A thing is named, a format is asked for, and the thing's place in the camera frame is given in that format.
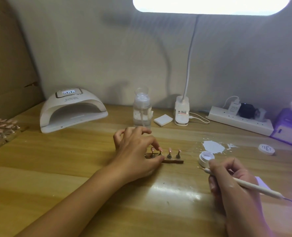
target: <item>power outlet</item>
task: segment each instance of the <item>power outlet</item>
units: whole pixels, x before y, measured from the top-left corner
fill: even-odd
[[[268,119],[266,122],[259,122],[253,119],[233,116],[228,114],[227,109],[215,106],[212,106],[207,119],[266,136],[270,136],[273,132],[272,123]]]

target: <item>wooden desk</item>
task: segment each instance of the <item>wooden desk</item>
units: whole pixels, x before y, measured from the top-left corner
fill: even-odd
[[[114,155],[113,133],[133,124],[132,107],[108,105],[105,119],[42,134],[41,106],[17,116],[30,129],[0,148],[0,236],[13,236],[84,183]],[[172,116],[171,110],[154,110],[154,118],[165,113]],[[185,163],[163,164],[153,176],[121,188],[82,236],[225,236],[208,175],[197,168],[205,140],[238,146],[216,158],[236,156],[271,189],[292,199],[292,147],[287,144],[216,122],[152,123],[152,131],[165,150],[181,149]],[[274,147],[276,155],[259,152],[262,143]],[[262,202],[275,233],[292,236],[292,203],[267,196]]]

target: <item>cardboard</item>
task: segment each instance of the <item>cardboard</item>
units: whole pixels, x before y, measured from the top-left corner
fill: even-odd
[[[18,22],[0,0],[0,118],[11,118],[44,100]]]

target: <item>uv nail lamp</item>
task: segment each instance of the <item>uv nail lamp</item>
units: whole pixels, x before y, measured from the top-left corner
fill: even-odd
[[[45,102],[40,126],[43,133],[50,133],[107,116],[103,103],[89,91],[66,89],[57,91]]]

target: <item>tissue box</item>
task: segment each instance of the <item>tissue box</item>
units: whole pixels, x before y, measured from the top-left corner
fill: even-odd
[[[274,131],[270,135],[273,139],[292,145],[292,110],[283,109],[273,124]]]

